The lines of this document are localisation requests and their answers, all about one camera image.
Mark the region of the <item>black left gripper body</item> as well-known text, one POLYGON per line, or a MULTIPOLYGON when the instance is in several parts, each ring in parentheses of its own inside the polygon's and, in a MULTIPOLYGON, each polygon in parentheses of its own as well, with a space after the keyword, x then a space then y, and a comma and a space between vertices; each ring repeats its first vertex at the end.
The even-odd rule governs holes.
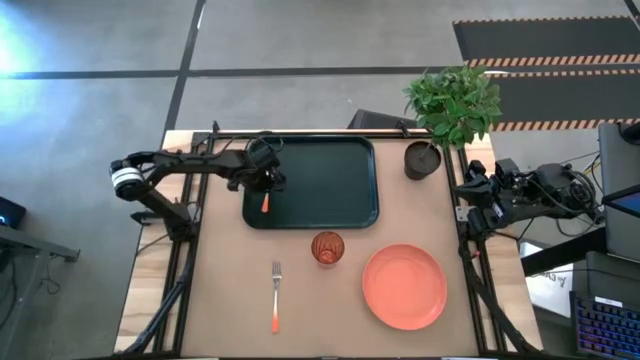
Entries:
POLYGON ((243 186, 245 189, 251 190, 252 185, 259 182, 264 182, 267 184, 267 192, 269 192, 271 177, 274 175, 284 176, 277 168, 271 168, 267 170, 261 170, 261 169, 239 170, 228 179, 227 189, 229 191, 237 192, 239 187, 243 186))

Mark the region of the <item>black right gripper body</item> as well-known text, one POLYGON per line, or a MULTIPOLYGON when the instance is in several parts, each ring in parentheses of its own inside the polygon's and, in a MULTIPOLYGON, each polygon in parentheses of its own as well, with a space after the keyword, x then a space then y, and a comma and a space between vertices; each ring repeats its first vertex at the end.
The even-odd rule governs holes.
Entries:
POLYGON ((488 229, 506 228, 518 221, 513 186, 517 184, 513 172, 478 176, 485 186, 478 208, 481 210, 488 229))

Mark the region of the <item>transparent orange plastic cup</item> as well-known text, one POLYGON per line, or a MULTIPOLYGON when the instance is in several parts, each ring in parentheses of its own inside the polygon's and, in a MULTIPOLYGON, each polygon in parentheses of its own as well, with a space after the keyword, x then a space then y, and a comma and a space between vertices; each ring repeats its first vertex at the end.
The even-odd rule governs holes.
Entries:
POLYGON ((321 267, 334 266, 344 255, 344 240, 336 232, 321 232, 313 238, 311 252, 321 267))

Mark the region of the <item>orange plastic plate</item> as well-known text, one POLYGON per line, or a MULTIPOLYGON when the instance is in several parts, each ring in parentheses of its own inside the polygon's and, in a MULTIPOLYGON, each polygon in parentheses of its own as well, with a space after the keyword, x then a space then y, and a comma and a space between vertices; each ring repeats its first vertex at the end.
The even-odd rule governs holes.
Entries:
POLYGON ((392 244, 375 252, 364 267, 362 291, 380 321, 403 331, 432 325, 443 313, 448 297, 439 263, 411 244, 392 244))

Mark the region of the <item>dark green plastic tray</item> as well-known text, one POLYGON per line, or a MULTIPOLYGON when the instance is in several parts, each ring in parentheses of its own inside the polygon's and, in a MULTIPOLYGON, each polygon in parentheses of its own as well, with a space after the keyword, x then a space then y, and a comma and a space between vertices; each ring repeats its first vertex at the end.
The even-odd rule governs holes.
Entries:
POLYGON ((282 191, 265 195, 246 190, 242 216, 255 229, 361 229, 380 213, 373 144, 346 135, 275 136, 282 191))

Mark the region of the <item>green leafy plant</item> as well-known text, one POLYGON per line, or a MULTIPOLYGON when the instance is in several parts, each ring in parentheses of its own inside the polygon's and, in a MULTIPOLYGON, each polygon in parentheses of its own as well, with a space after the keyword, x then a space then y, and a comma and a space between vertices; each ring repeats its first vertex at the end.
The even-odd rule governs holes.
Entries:
POLYGON ((425 72, 410 81, 403 94, 417 126, 442 148, 460 149, 483 139, 502 116, 500 86, 490 81, 484 66, 425 72))

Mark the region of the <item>white paper sheet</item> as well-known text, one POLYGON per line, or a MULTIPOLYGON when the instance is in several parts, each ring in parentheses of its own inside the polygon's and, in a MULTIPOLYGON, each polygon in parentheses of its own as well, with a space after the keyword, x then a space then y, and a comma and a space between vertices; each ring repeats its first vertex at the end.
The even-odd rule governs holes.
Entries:
POLYGON ((532 304, 538 308, 570 317, 570 295, 573 289, 573 265, 566 264, 526 277, 532 304))

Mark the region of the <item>black hazard striped floor mat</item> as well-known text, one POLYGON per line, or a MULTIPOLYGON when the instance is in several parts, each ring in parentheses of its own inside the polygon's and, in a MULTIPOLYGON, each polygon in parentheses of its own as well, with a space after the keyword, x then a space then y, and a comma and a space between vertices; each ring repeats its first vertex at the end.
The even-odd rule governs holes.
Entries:
POLYGON ((592 129, 640 122, 640 69, 491 74, 502 115, 495 132, 592 129))
POLYGON ((625 16, 455 21, 474 67, 640 64, 640 28, 625 16))

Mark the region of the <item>grey laptop computer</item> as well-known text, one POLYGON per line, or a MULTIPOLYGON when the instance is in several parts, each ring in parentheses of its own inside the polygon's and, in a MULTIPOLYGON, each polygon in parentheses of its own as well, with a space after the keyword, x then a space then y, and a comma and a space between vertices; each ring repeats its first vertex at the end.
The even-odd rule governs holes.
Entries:
POLYGON ((640 122, 598 127, 610 253, 640 262, 640 122))

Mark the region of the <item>backlit computer keyboard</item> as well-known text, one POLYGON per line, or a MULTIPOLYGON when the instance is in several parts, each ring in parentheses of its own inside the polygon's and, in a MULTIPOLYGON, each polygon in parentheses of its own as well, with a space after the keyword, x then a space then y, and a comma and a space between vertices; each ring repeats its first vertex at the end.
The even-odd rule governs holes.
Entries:
POLYGON ((575 291, 569 300, 578 354, 640 360, 640 305, 575 291))

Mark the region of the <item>grey side desk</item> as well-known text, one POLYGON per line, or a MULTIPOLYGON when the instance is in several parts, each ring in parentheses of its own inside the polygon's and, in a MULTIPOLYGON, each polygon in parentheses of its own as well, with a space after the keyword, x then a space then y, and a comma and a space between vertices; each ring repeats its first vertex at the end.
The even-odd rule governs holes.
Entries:
POLYGON ((28 312, 51 258, 75 262, 79 254, 79 249, 0 225, 0 280, 8 281, 7 295, 0 294, 0 360, 10 358, 25 332, 28 312))

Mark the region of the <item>black electronic device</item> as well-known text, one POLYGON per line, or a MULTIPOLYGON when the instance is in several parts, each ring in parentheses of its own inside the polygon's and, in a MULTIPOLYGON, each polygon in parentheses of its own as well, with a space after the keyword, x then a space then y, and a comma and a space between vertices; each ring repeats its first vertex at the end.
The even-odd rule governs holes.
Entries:
POLYGON ((25 215, 24 206, 0 196, 0 226, 19 229, 25 215))

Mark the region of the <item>black aluminium frame rail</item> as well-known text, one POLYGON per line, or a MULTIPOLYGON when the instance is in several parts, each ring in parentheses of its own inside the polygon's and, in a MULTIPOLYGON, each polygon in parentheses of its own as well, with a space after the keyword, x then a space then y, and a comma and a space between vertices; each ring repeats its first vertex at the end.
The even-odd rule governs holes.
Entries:
POLYGON ((179 356, 181 352, 209 178, 200 173, 196 177, 198 192, 194 202, 191 200, 194 175, 187 174, 183 182, 180 200, 189 216, 190 233, 185 241, 173 241, 170 248, 161 303, 152 332, 153 353, 168 352, 179 356))
POLYGON ((247 138, 256 135, 269 136, 363 136, 367 138, 418 138, 430 139, 425 129, 282 129, 282 130, 220 130, 215 138, 247 138))
POLYGON ((457 185, 456 175, 466 166, 466 157, 463 150, 443 151, 444 165, 447 173, 450 200, 453 206, 454 223, 458 238, 458 255, 462 263, 464 280, 469 300, 472 317, 472 325, 476 339, 476 346, 481 356, 493 351, 506 350, 504 332, 499 321, 491 312, 491 308, 485 302, 482 292, 485 292, 489 300, 497 301, 495 287, 487 249, 484 243, 477 245, 467 238, 467 222, 458 218, 460 199, 454 193, 457 185))

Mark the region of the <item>black diagonal frame strut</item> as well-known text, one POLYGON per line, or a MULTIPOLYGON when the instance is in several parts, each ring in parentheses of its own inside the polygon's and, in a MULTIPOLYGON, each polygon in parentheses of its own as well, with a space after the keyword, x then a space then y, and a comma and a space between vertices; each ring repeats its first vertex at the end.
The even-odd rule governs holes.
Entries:
POLYGON ((158 310, 154 313, 147 326, 137 336, 134 342, 125 350, 121 351, 121 354, 135 356, 142 355, 150 344, 153 344, 154 346, 158 345, 160 349, 163 349, 166 325, 170 312, 178 300, 183 300, 185 298, 188 287, 191 285, 195 264, 194 257, 195 255, 192 250, 189 250, 186 255, 182 273, 178 276, 167 295, 161 301, 158 310))
POLYGON ((472 255, 466 241, 462 241, 458 247, 458 254, 462 259, 465 279, 468 285, 480 296, 489 310, 489 313, 497 320, 498 325, 509 338, 519 353, 539 353, 539 350, 531 345, 509 320, 505 312, 500 308, 497 300, 484 286, 473 266, 472 255))

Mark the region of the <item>orange handled metal fork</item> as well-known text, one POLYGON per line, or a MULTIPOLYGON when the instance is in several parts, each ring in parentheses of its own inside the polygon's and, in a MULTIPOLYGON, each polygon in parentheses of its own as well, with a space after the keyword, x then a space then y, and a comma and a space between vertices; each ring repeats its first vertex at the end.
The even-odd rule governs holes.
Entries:
POLYGON ((279 331, 279 285, 282 279, 281 263, 274 261, 272 264, 272 281, 273 281, 273 308, 272 308, 272 333, 276 334, 279 331))

